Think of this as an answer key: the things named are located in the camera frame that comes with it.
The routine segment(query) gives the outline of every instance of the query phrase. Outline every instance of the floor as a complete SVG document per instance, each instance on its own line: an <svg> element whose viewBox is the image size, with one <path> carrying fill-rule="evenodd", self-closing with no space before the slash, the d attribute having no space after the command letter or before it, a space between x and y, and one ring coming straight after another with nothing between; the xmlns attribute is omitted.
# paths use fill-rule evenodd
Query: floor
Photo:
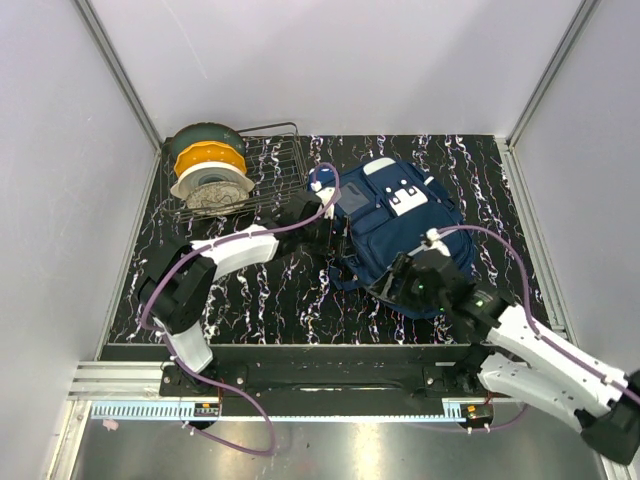
<svg viewBox="0 0 640 480"><path fill-rule="evenodd" d="M497 422L516 413L501 405ZM121 422L108 431L91 420L74 479L84 480L596 480L605 478L595 455L557 420L530 409L510 429L467 436L407 424L277 424L273 458L237 453L179 424ZM234 442L264 448L264 425L211 427Z"/></svg>
<svg viewBox="0 0 640 480"><path fill-rule="evenodd" d="M392 156L429 169L457 201L469 224L500 233L525 257L532 279L534 315L546 321L540 290L527 255L509 185L497 146L491 136L315 136L302 137L304 158L311 167L331 162L346 170L360 162ZM274 148L265 145L264 162L273 161ZM152 188L142 228L129 266L108 342L156 342L137 328L139 305L133 296L135 281L146 256L168 235L206 238L245 228L254 216L179 224L161 213L166 184L161 168ZM518 272L500 245L477 237L476 278L518 295ZM450 343L449 322L409 320L362 291L337 291L327 279L327 260L298 252L266 266L252 266L215 285L206 309L205 334L213 344L416 344Z"/></svg>

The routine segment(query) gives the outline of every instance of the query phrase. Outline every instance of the stack of dishes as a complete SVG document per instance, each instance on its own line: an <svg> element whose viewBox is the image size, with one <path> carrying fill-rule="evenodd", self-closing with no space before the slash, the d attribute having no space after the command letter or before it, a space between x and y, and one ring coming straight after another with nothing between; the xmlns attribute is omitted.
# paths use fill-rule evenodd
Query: stack of dishes
<svg viewBox="0 0 640 480"><path fill-rule="evenodd" d="M178 181L171 194L188 208L228 215L243 205L254 183L245 174L246 145L231 128L219 123L197 123L171 140L173 170Z"/></svg>

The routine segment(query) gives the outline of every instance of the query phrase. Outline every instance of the black marble table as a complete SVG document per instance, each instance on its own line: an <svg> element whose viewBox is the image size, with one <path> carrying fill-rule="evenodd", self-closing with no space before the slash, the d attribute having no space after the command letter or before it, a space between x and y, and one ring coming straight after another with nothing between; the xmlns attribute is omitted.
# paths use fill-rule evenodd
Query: black marble table
<svg viewBox="0 0 640 480"><path fill-rule="evenodd" d="M390 156L428 169L450 191L466 223L488 227L523 254L531 279L532 309L547 322L540 290L516 214L497 146L491 136L312 136L303 137L307 166L331 162L346 170L362 161ZM147 256L168 236L202 239L248 226L253 214L179 223L161 211L159 168L108 343L149 344L157 339L139 330L141 309L134 285ZM476 278L506 288L520 298L522 287L513 259L494 240L476 235ZM211 289L204 331L213 344L416 344L452 343L444 316L410 320L363 291L336 290L327 276L331 260L298 251L289 258L232 273Z"/></svg>

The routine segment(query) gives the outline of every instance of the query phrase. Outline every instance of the gray floor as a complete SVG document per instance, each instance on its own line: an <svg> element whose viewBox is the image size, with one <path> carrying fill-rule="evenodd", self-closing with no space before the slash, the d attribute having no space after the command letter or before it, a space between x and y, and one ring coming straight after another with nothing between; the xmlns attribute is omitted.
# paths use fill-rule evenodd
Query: gray floor
<svg viewBox="0 0 640 480"><path fill-rule="evenodd" d="M501 406L498 420L513 415ZM280 451L251 457L166 422L91 420L75 479L601 479L600 464L577 434L532 409L512 429L467 437L403 424L278 424ZM223 423L212 430L263 448L264 425Z"/></svg>

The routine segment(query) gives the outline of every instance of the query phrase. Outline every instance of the green plate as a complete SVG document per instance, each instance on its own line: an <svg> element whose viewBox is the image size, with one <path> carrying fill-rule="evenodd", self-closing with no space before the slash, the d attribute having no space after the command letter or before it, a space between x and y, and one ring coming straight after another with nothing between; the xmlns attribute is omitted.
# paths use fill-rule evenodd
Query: green plate
<svg viewBox="0 0 640 480"><path fill-rule="evenodd" d="M171 156L174 160L186 148L198 142L216 141L229 145L243 157L247 153L244 140L238 132L220 123L195 123L184 127L171 140Z"/></svg>

